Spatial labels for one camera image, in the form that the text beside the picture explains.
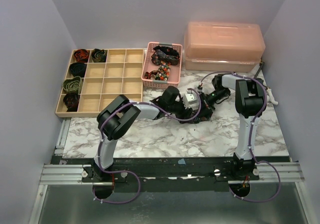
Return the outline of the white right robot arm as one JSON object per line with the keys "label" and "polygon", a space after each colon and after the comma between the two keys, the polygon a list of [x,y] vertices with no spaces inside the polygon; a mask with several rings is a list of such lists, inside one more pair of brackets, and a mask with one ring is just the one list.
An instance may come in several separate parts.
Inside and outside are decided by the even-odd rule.
{"label": "white right robot arm", "polygon": [[213,114],[215,104],[223,102],[235,91],[235,109],[239,114],[240,126],[238,143],[233,154],[233,164],[230,167],[230,175],[241,180],[248,174],[245,164],[253,164],[255,135],[258,122],[267,105],[267,92],[261,78],[248,78],[238,74],[217,74],[211,81],[214,91],[209,94],[201,94],[202,121],[208,120]]}

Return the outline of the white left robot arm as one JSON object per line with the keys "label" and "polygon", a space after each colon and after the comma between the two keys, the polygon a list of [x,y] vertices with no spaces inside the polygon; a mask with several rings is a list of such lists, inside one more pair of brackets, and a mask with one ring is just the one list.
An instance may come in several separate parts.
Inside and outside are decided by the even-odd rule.
{"label": "white left robot arm", "polygon": [[186,107],[180,91],[174,86],[167,87],[162,95],[147,102],[130,100],[124,94],[117,96],[97,116],[100,140],[93,175],[101,182],[110,178],[109,167],[114,162],[117,142],[136,120],[158,120],[168,116],[186,123],[192,120],[192,114],[192,108]]}

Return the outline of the navy floral tie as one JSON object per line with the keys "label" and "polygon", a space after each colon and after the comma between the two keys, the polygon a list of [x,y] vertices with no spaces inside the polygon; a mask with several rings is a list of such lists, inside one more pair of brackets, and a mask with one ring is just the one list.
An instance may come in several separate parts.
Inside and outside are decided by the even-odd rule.
{"label": "navy floral tie", "polygon": [[[198,110],[188,110],[186,116],[183,116],[182,119],[187,119],[193,117]],[[213,110],[211,108],[204,107],[200,110],[199,114],[192,120],[189,121],[180,121],[180,124],[198,124],[200,122],[209,121],[213,115]]]}

